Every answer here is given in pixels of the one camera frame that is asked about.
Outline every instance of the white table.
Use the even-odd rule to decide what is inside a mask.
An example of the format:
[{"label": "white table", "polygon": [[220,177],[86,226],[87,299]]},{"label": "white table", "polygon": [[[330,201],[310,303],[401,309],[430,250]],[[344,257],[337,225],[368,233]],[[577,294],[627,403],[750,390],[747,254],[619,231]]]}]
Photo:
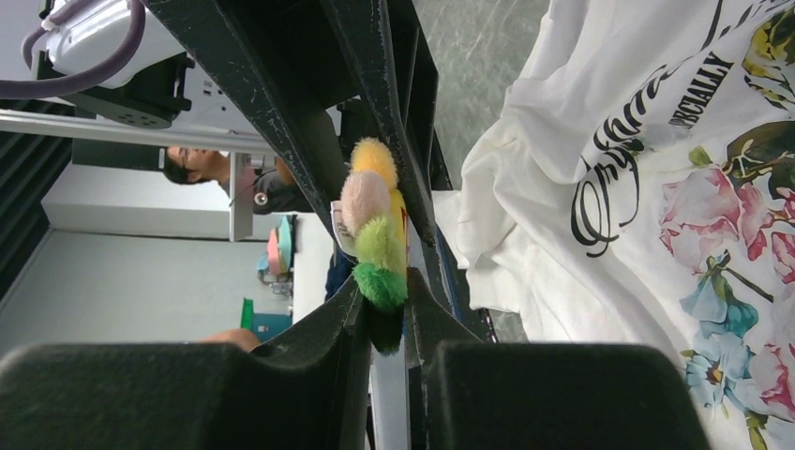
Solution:
[{"label": "white table", "polygon": [[323,304],[334,241],[314,213],[297,215],[292,263],[292,323]]}]

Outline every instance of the white wall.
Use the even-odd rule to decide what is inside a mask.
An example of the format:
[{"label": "white wall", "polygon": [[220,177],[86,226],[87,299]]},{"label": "white wall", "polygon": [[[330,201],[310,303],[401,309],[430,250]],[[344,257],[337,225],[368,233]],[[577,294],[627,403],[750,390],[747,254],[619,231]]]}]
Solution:
[{"label": "white wall", "polygon": [[[160,172],[69,164],[41,201],[56,230],[229,238],[229,198],[218,183],[179,186]],[[267,239],[280,215],[255,216]]]},{"label": "white wall", "polygon": [[291,303],[256,277],[264,243],[53,232],[0,309],[0,357],[44,342],[185,341]]}]

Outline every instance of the green object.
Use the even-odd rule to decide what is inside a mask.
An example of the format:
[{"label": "green object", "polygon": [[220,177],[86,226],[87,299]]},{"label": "green object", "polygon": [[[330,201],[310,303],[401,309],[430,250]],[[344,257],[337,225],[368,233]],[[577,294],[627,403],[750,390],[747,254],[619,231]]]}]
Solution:
[{"label": "green object", "polygon": [[691,150],[687,156],[696,167],[707,167],[713,164],[710,155],[701,145]]},{"label": "green object", "polygon": [[357,264],[353,268],[353,277],[372,306],[384,314],[400,312],[409,297],[405,277],[370,262]]},{"label": "green object", "polygon": [[397,274],[406,273],[406,247],[395,236],[397,224],[391,216],[372,218],[356,237],[356,257]]},{"label": "green object", "polygon": [[240,318],[240,327],[254,330],[254,300],[243,299],[243,317]]}]

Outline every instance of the hand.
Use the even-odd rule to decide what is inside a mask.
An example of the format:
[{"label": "hand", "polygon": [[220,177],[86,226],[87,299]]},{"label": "hand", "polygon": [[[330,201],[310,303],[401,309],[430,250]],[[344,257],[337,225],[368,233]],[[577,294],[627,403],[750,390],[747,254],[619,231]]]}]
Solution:
[{"label": "hand", "polygon": [[230,343],[240,347],[245,352],[251,352],[261,344],[257,336],[246,328],[223,331],[213,336],[205,337],[199,343]]}]

